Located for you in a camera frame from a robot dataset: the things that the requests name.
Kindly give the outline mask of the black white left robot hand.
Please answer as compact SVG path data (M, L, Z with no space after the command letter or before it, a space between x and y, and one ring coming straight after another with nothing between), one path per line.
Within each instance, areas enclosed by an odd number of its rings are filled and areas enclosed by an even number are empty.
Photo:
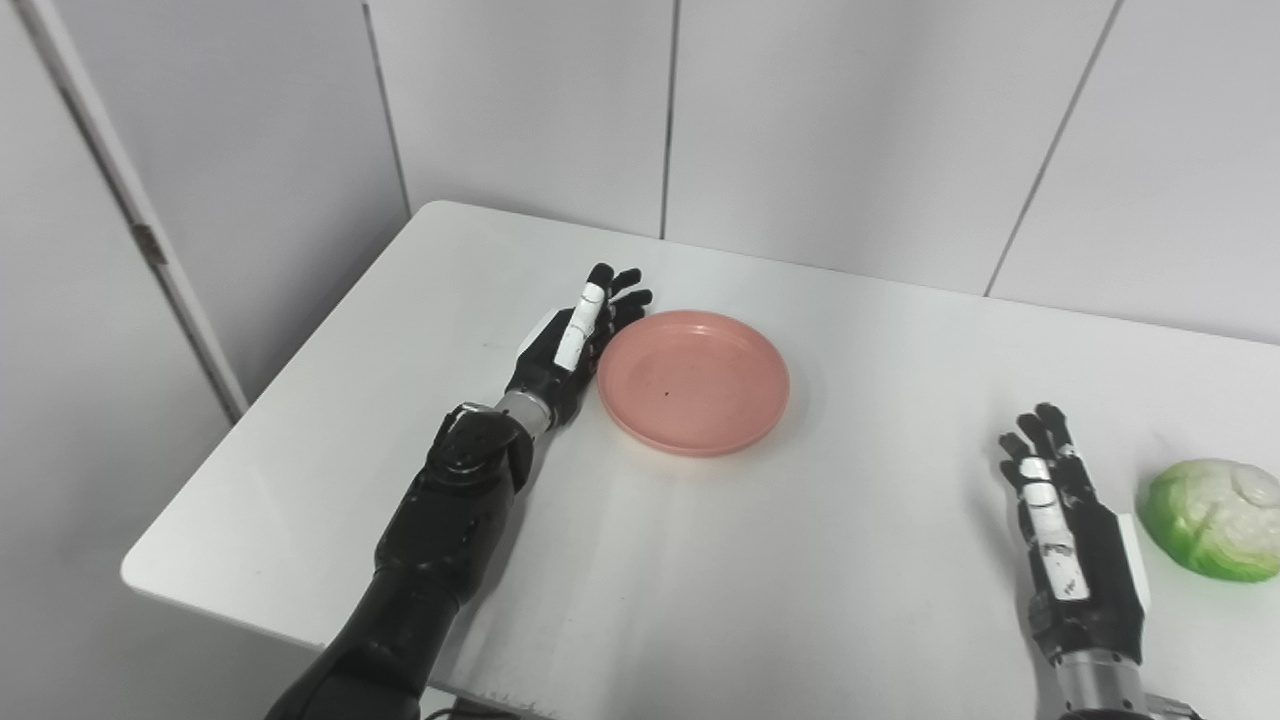
M552 313L517 356L506 392L544 406L548 429L572 421L608 345L646 315L653 292L641 290L641 281L637 268L617 272L598 263L579 299Z

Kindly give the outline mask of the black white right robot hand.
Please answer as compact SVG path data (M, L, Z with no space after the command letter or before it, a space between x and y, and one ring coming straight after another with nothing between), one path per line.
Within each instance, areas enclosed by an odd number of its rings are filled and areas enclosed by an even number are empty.
M1101 502L1064 411L1038 404L998 437L1033 591L1030 637L1050 664L1100 651L1142 664L1146 609L1120 518Z

